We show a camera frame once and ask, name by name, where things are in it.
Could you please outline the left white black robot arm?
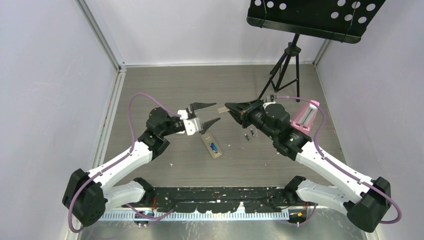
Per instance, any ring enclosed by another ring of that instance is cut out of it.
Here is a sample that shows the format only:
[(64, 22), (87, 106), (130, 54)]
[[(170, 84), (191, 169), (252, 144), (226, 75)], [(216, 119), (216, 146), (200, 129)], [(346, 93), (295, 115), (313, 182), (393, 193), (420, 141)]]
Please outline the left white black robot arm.
[(120, 186), (116, 186), (116, 183), (160, 156), (170, 144), (166, 136), (205, 134), (218, 119), (202, 122), (195, 111), (211, 106), (212, 103), (194, 102), (176, 116), (171, 116), (162, 107), (156, 107), (149, 113), (146, 130), (140, 137), (133, 138), (128, 149), (96, 168), (75, 170), (70, 175), (62, 198), (62, 204), (68, 209), (70, 230), (79, 232), (73, 226), (73, 218), (84, 228), (97, 222), (109, 209), (129, 203), (148, 207), (155, 193), (146, 180), (136, 178)]

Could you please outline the white remote with buttons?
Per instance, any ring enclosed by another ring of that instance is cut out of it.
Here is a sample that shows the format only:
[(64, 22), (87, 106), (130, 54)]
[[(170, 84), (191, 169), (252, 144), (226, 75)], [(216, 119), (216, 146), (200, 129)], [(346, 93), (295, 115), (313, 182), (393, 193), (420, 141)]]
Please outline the white remote with buttons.
[(213, 159), (221, 157), (223, 152), (210, 132), (201, 135), (201, 139)]

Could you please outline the remote battery cover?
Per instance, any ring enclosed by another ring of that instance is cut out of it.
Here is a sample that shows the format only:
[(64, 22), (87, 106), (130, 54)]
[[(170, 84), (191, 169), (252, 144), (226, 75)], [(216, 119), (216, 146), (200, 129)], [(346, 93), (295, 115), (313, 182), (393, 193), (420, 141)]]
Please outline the remote battery cover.
[(218, 109), (218, 113), (219, 114), (221, 114), (221, 113), (226, 113), (226, 112), (229, 112), (230, 111), (230, 109), (228, 108), (228, 107), (220, 107), (219, 109)]

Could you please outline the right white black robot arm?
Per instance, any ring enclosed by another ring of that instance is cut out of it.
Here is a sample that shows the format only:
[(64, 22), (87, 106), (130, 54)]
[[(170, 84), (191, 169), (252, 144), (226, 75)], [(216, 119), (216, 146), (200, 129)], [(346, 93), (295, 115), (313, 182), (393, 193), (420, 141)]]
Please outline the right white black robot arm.
[(290, 114), (279, 103), (256, 99), (227, 102), (225, 107), (243, 128), (256, 127), (272, 140), (278, 153), (312, 169), (332, 184), (324, 186), (295, 176), (285, 186), (288, 203), (312, 202), (331, 208), (368, 233), (383, 223), (383, 217), (393, 205), (389, 201), (388, 180), (381, 176), (373, 179), (328, 154), (311, 137), (292, 126)]

